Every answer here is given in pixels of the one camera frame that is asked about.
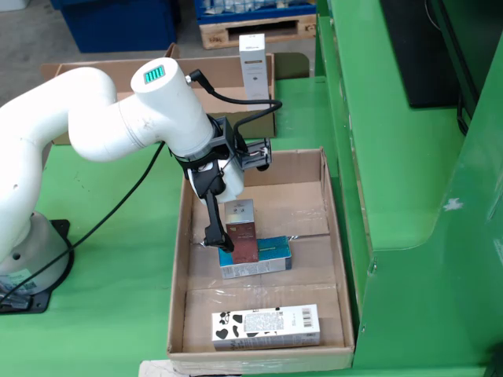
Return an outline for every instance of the wooden pallet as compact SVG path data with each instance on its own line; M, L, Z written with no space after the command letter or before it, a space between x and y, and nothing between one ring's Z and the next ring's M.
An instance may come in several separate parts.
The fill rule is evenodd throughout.
M264 33L266 42L313 38L316 35L316 15L206 24L199 28L205 49L222 49L238 46L241 34Z

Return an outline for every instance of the open cardboard tray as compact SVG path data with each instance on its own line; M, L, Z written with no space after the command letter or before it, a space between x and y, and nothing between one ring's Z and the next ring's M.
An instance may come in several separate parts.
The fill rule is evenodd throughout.
M265 172L246 171L245 186L239 199L254 200L257 237L292 237L292 269L223 280L217 249L200 245L209 224L207 209L184 181L171 288L169 358L188 375L349 368L354 335L323 150L275 152ZM304 304L318 304L320 346L215 351L212 313Z
M197 59L179 59L178 46L171 44L170 48L164 54L165 57L172 57L177 60L183 72L187 75L196 69L200 69L208 78L210 84L216 91L224 96L246 99L244 91L243 76L241 74L241 65L239 57L208 57ZM279 56L281 66L276 69L275 60ZM292 79L309 76L309 61L301 53L279 53L267 54L267 74L269 79L269 90L272 99L275 98L275 80L279 78ZM133 60L108 60L108 61L87 61L65 64L43 64L41 72L45 80L50 80L55 76L61 75L80 67L93 67L101 69L110 76L116 85L117 99L120 101L133 94L130 87L131 77L134 73L150 59ZM248 107L239 104L229 104L216 99L208 94L199 84L193 84L194 92L201 101L205 112L213 115L215 118L226 116L230 124L233 125L237 120L255 114L259 111L249 111ZM274 114L268 114L247 123L240 128L244 137L275 137L276 126ZM69 145L68 134L54 139L56 145Z

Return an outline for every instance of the concrete floor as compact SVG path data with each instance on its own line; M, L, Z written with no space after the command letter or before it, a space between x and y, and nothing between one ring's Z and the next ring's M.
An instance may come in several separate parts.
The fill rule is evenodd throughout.
M237 47L203 49L193 0L180 0L182 22L178 27L181 57L237 55ZM43 63L115 60L160 57L163 51L129 53L79 52L59 11L50 0L31 0L21 11L0 13L0 106L43 82L39 67ZM314 39L270 43L267 52L294 51L310 58L314 66Z

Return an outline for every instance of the blue and white box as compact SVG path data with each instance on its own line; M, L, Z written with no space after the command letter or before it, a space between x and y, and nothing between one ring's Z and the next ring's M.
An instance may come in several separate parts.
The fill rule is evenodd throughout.
M259 261L255 263L234 265L232 254L218 249L222 278L233 279L292 269L292 252L287 236L258 239L257 244L259 245Z

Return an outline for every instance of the blue crate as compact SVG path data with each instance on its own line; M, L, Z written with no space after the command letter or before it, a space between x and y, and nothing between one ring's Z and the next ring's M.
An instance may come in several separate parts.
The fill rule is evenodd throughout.
M179 21L170 0L53 0L82 53L167 49Z
M263 20L315 14L316 6L304 0L194 0L199 25L246 20Z

